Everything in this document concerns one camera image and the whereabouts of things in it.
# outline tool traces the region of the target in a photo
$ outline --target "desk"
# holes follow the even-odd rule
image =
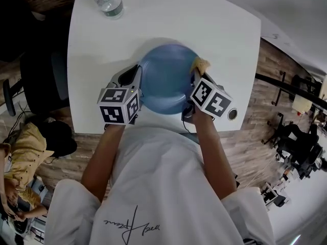
[[[74,130],[103,133],[97,100],[118,71],[167,43],[183,44],[212,67],[208,73],[232,96],[239,115],[215,120],[219,131],[240,129],[253,86],[261,22],[225,0],[123,0],[124,15],[107,19],[94,0],[75,0],[68,42],[68,91]],[[142,106],[135,126],[186,132],[181,115]],[[195,132],[193,125],[186,125]]]

